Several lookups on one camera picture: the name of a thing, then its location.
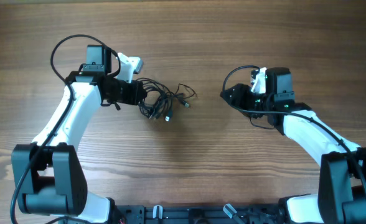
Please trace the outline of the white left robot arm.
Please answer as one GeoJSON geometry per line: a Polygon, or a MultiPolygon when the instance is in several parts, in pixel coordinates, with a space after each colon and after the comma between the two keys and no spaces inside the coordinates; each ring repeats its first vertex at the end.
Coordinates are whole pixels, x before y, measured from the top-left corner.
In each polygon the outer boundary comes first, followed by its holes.
{"type": "Polygon", "coordinates": [[[46,127],[12,151],[13,223],[17,209],[54,216],[59,223],[126,223],[113,199],[88,191],[77,149],[99,107],[144,101],[143,84],[133,80],[142,67],[139,57],[88,45],[86,62],[65,78],[63,98],[46,127]]]}

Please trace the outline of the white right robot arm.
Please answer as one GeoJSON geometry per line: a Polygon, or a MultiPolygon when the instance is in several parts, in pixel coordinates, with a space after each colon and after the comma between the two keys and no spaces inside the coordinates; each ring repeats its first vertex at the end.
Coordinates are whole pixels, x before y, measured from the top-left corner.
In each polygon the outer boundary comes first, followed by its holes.
{"type": "Polygon", "coordinates": [[[323,123],[305,103],[295,101],[288,68],[250,65],[251,83],[223,87],[220,96],[249,120],[266,116],[269,129],[299,144],[319,165],[317,194],[251,205],[244,217],[226,204],[237,223],[366,223],[366,147],[323,123]]]}

